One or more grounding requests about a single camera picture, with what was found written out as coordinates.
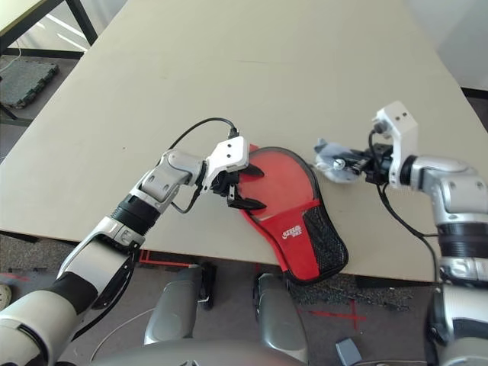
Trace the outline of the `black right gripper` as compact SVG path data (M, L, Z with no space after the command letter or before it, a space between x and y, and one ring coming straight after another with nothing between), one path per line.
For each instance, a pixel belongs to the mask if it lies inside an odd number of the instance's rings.
M348 150L339 156L345 160L345 170L353 174L365 174L366 182L388 182L392 163L393 146L375 143L373 149Z

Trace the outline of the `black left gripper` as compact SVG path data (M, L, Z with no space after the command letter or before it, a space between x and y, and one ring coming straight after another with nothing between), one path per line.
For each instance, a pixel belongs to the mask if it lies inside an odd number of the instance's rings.
M251 163L243 169L243 174L252 178L262 178L265 173ZM251 198L236 198L236 189L239 183L238 172L221 171L211 183L211 191L227 199L227 205L238 210L262 210L266 205Z

